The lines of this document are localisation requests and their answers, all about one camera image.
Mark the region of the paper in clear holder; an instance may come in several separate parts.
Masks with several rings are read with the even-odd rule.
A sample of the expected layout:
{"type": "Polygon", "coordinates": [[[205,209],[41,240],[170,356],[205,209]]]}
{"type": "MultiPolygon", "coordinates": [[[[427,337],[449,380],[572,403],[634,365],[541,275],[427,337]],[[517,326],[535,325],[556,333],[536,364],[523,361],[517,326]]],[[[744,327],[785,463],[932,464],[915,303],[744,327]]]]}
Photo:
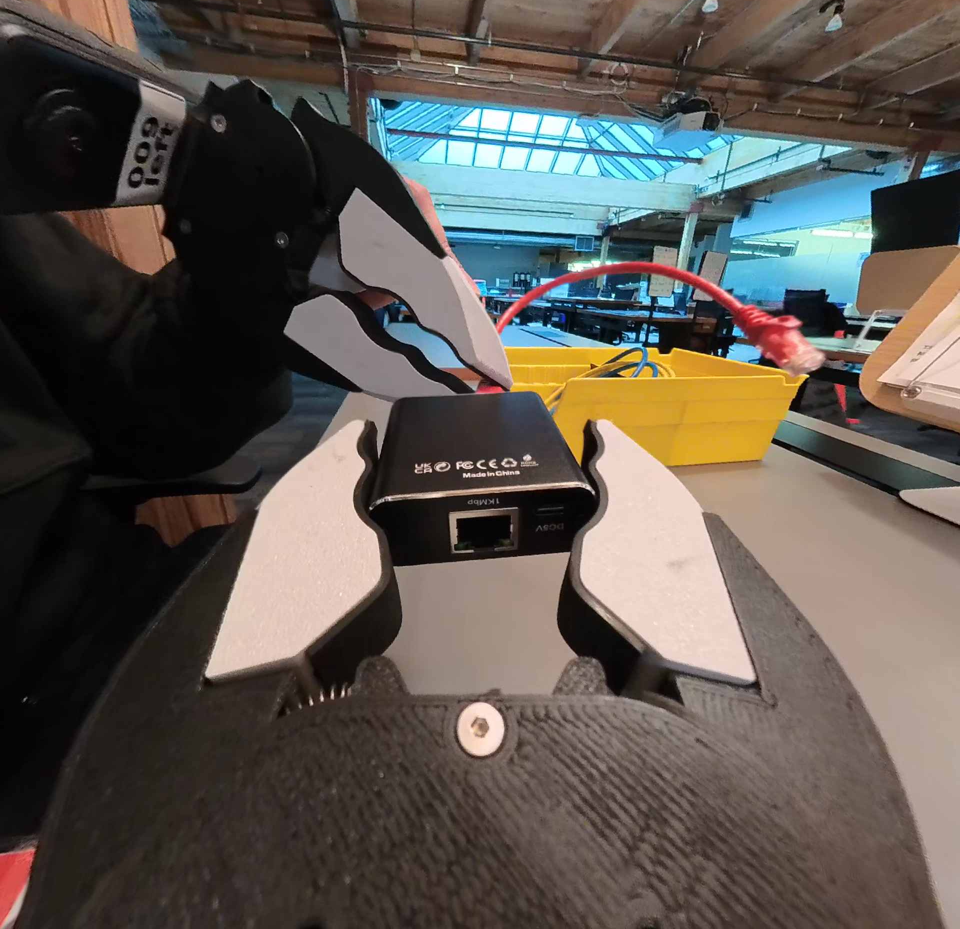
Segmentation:
{"type": "Polygon", "coordinates": [[[955,298],[879,376],[879,382],[918,397],[924,388],[958,395],[959,308],[955,298]]]}

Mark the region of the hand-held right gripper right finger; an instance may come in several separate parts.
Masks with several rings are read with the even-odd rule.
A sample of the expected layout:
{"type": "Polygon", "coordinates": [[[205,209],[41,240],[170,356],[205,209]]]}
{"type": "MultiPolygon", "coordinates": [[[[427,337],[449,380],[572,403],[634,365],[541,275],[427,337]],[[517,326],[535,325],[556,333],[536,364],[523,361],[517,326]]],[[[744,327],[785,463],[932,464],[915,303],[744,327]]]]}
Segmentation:
{"type": "Polygon", "coordinates": [[[682,482],[612,421],[584,427],[597,507],[573,538],[558,629],[617,696],[681,676],[751,688],[757,670],[705,513],[682,482]]]}

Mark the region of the black office chair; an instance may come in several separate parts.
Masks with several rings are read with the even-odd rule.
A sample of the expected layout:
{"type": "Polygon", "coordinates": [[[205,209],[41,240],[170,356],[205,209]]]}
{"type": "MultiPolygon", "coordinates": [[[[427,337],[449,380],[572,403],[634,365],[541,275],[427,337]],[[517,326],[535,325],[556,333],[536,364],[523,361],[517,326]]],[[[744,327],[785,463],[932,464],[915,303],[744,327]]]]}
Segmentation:
{"type": "Polygon", "coordinates": [[[805,337],[842,339],[847,335],[849,326],[843,309],[823,289],[787,288],[782,310],[799,321],[805,337]]]}

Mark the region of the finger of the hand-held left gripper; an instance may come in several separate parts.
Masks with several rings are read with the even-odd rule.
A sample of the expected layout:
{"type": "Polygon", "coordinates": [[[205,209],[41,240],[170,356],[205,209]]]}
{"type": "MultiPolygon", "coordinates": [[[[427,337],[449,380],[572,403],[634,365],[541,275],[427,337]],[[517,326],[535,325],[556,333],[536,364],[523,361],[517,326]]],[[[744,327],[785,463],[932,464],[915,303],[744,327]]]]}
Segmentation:
{"type": "Polygon", "coordinates": [[[321,240],[307,272],[314,299],[373,292],[404,305],[486,382],[508,391],[510,365],[500,336],[460,264],[446,255],[403,177],[368,142],[299,98],[292,122],[314,158],[321,240]]]}
{"type": "Polygon", "coordinates": [[[283,360],[299,375],[385,400],[474,393],[419,348],[391,336],[349,292],[325,292],[294,306],[283,331],[283,360]]]}

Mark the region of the white flat object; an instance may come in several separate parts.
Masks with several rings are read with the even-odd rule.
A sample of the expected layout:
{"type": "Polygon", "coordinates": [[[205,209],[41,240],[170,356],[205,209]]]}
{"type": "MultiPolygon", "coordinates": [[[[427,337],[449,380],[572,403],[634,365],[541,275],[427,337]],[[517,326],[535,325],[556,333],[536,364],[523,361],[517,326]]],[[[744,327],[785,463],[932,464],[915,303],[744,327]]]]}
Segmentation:
{"type": "Polygon", "coordinates": [[[898,493],[907,506],[936,517],[955,527],[960,526],[959,485],[905,489],[898,493]]]}

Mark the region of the black monitor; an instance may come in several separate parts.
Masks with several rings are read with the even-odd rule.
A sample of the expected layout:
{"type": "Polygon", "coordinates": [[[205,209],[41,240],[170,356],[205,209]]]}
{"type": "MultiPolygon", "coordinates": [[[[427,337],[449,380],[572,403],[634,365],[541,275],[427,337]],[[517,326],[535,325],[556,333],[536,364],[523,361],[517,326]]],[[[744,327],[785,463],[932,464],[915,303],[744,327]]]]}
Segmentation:
{"type": "Polygon", "coordinates": [[[938,176],[873,190],[870,231],[871,253],[958,246],[958,182],[938,176]]]}

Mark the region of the ceiling projector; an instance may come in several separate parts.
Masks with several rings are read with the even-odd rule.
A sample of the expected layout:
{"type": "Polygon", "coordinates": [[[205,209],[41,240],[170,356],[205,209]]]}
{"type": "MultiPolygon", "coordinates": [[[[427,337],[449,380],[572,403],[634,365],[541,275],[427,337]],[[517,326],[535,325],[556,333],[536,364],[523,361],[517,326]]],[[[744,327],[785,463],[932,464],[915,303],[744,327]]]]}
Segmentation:
{"type": "Polygon", "coordinates": [[[711,108],[677,112],[654,129],[652,145],[678,155],[694,150],[706,152],[722,129],[722,119],[711,108]]]}

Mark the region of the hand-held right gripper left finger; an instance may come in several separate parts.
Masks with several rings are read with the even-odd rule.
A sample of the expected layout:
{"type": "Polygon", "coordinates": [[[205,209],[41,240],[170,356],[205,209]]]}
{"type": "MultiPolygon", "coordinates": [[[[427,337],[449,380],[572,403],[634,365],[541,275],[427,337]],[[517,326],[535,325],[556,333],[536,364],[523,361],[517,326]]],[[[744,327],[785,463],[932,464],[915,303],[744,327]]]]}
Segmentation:
{"type": "Polygon", "coordinates": [[[205,670],[211,683],[293,673],[352,683],[400,632],[389,545],[368,503],[373,421],[354,420],[306,455],[260,504],[205,670]]]}

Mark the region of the yellow plastic bin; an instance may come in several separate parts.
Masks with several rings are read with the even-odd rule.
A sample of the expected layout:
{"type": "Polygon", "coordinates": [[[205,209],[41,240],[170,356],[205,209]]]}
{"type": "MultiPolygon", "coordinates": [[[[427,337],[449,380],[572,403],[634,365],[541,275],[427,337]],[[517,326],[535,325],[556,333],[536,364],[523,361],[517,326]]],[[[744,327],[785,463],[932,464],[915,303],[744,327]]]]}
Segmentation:
{"type": "Polygon", "coordinates": [[[576,458],[589,420],[608,420],[667,467],[761,460],[805,376],[684,349],[650,350],[650,369],[588,377],[625,347],[507,347],[514,392],[548,403],[576,458]]]}

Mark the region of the wooden display stand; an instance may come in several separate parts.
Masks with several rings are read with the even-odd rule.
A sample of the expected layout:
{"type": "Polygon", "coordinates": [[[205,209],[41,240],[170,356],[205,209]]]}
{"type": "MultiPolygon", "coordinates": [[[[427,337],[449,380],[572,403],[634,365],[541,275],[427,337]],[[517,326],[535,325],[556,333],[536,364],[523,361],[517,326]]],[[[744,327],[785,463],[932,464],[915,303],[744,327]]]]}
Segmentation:
{"type": "Polygon", "coordinates": [[[959,432],[958,260],[873,351],[860,389],[885,412],[959,432]]]}

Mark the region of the background office desks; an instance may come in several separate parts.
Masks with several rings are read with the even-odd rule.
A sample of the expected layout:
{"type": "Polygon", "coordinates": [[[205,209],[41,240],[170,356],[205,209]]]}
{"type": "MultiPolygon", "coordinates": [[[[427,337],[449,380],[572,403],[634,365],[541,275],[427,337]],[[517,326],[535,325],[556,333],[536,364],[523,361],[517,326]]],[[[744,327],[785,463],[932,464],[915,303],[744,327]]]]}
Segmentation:
{"type": "Polygon", "coordinates": [[[716,354],[726,352],[736,340],[732,316],[716,307],[714,300],[698,301],[692,314],[676,314],[619,298],[553,298],[545,294],[508,317],[506,325],[536,323],[548,329],[557,316],[561,332],[607,345],[629,341],[651,345],[650,332],[654,331],[662,352],[683,348],[716,354]]]}

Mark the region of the person's left hand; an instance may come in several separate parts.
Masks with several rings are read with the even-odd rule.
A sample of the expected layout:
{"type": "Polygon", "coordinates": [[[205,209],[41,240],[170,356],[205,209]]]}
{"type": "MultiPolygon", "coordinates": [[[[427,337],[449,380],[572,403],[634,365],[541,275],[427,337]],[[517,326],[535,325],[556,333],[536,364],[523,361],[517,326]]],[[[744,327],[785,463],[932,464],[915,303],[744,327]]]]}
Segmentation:
{"type": "Polygon", "coordinates": [[[406,176],[403,176],[403,182],[418,206],[420,213],[425,218],[438,244],[443,249],[444,254],[454,258],[447,233],[439,219],[436,206],[433,202],[430,192],[424,185],[406,176]]]}

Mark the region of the black network adapter box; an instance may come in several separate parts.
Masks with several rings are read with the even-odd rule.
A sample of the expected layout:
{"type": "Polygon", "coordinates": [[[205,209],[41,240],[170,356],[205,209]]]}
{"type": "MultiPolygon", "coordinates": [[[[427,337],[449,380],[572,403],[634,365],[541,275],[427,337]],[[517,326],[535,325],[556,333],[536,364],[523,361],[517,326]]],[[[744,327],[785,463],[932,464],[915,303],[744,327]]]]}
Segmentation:
{"type": "Polygon", "coordinates": [[[367,510],[395,566],[568,553],[594,487],[539,395],[405,398],[367,510]]]}

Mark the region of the wooden divider panel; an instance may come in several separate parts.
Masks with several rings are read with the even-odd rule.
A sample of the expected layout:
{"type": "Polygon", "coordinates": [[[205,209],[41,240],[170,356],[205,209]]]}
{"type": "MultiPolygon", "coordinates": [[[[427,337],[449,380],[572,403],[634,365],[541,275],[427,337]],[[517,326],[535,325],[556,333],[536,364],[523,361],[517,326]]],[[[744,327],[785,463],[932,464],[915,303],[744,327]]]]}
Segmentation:
{"type": "Polygon", "coordinates": [[[871,252],[860,269],[856,311],[906,312],[958,256],[958,246],[871,252]]]}

